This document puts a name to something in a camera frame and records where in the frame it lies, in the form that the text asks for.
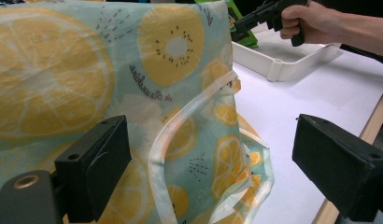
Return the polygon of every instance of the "white table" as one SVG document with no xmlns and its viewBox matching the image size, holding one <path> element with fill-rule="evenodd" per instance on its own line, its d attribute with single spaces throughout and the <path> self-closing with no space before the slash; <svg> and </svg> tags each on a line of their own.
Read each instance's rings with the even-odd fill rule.
<svg viewBox="0 0 383 224">
<path fill-rule="evenodd" d="M 360 136 L 383 94 L 383 64 L 342 51 L 288 82 L 269 82 L 237 63 L 234 70 L 242 85 L 237 111 L 269 145 L 276 180 L 253 223 L 312 223 L 325 198 L 291 159 L 296 118 L 320 117 Z"/>
</svg>

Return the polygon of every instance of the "fruit-print bag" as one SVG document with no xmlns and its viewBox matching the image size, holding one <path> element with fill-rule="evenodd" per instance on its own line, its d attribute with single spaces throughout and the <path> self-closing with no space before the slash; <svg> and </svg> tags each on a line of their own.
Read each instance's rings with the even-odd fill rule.
<svg viewBox="0 0 383 224">
<path fill-rule="evenodd" d="M 0 187 L 125 115 L 132 161 L 99 223 L 250 223 L 273 176 L 231 45 L 221 1 L 0 7 Z"/>
</svg>

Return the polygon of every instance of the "white tray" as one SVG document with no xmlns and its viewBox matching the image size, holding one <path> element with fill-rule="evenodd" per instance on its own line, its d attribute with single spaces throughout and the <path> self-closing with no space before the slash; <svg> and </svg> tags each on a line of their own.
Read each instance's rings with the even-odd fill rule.
<svg viewBox="0 0 383 224">
<path fill-rule="evenodd" d="M 233 42 L 236 63 L 267 77 L 269 81 L 288 81 L 314 71 L 319 64 L 327 63 L 340 54 L 340 44 L 303 44 L 293 47 L 283 40 L 279 32 L 268 30 L 265 24 L 252 30 L 259 47 L 250 49 Z"/>
</svg>

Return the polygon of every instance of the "black gun-shaped tool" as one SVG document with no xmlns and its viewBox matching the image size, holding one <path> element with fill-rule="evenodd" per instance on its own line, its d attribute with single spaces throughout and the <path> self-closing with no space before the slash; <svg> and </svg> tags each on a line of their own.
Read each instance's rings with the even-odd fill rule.
<svg viewBox="0 0 383 224">
<path fill-rule="evenodd" d="M 264 22 L 267 23 L 267 27 L 269 29 L 274 28 L 274 31 L 277 32 L 282 29 L 282 10 L 292 5 L 305 6 L 307 3 L 308 0 L 266 0 L 260 7 L 256 8 L 256 10 L 235 22 L 234 26 L 236 32 L 247 32 L 248 30 L 256 27 L 259 23 Z M 302 30 L 298 35 L 294 35 L 291 39 L 291 44 L 294 47 L 300 46 L 304 42 L 305 39 L 303 37 Z"/>
</svg>

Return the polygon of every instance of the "wooden edge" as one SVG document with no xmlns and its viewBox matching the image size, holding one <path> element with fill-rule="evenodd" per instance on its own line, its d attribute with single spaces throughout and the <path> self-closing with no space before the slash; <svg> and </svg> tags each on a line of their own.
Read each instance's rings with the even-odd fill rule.
<svg viewBox="0 0 383 224">
<path fill-rule="evenodd" d="M 373 144 L 375 141 L 378 131 L 380 131 L 381 125 L 383 124 L 383 95 L 377 103 L 372 116 L 367 121 L 365 127 L 362 130 L 360 138 L 369 143 Z M 313 220 L 313 224 L 334 224 L 339 215 L 339 211 L 329 202 L 327 199 L 323 202 L 316 217 Z"/>
</svg>

